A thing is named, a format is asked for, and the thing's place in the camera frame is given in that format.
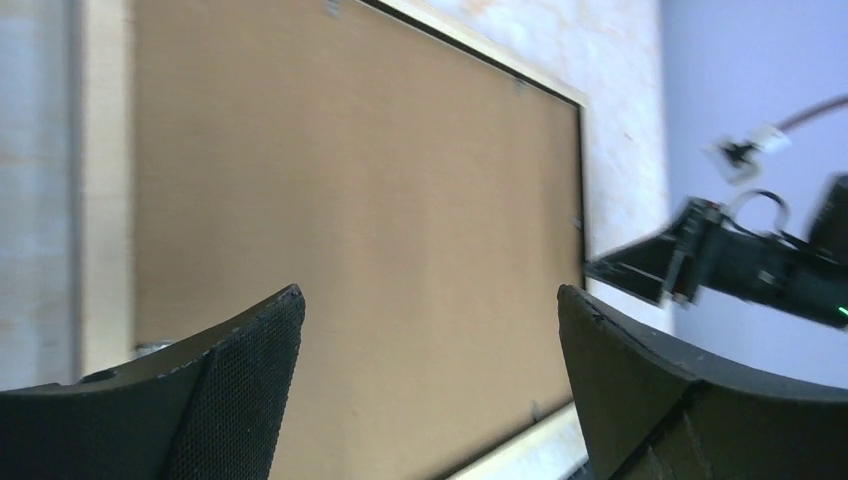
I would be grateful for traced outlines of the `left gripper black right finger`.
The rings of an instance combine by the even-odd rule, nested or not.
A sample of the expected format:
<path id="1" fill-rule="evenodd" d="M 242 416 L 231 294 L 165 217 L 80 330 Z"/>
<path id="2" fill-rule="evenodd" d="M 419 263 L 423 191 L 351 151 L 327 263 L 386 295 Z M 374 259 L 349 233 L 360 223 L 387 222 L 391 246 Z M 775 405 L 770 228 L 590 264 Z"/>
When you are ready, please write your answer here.
<path id="1" fill-rule="evenodd" d="M 843 479 L 847 393 L 758 370 L 563 285 L 560 342 L 594 479 Z"/>

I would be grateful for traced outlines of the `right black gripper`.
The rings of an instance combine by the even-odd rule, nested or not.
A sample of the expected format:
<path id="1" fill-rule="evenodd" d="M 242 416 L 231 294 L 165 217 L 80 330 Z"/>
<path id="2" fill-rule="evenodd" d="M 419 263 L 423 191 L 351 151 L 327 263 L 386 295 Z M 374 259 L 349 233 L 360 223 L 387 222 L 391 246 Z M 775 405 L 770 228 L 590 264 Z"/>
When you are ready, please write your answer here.
<path id="1" fill-rule="evenodd" d="M 585 274 L 653 306 L 692 303 L 701 288 L 785 312 L 811 312 L 815 261 L 781 230 L 754 233 L 726 205 L 691 197 L 659 236 L 588 261 Z"/>

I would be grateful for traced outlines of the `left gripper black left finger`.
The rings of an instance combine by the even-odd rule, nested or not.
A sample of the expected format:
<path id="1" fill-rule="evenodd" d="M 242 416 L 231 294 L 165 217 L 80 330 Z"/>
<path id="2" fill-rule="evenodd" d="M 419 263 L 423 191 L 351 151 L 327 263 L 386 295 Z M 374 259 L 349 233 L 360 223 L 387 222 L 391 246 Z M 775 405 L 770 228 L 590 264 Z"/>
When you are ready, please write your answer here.
<path id="1" fill-rule="evenodd" d="M 290 285 L 74 384 L 1 395 L 5 479 L 266 479 L 301 344 Z"/>

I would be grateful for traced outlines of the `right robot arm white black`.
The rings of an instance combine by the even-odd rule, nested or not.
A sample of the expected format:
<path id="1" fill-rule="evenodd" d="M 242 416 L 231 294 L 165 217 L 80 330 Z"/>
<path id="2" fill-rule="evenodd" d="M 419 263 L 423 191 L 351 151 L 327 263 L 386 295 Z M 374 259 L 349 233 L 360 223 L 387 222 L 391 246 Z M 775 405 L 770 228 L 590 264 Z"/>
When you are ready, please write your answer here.
<path id="1" fill-rule="evenodd" d="M 774 200 L 773 231 L 755 233 L 735 213 L 749 198 Z M 806 239 L 785 232 L 786 202 L 754 189 L 725 205 L 691 197 L 654 236 L 589 261 L 587 277 L 654 306 L 718 291 L 829 327 L 847 326 L 847 176 L 832 176 Z"/>

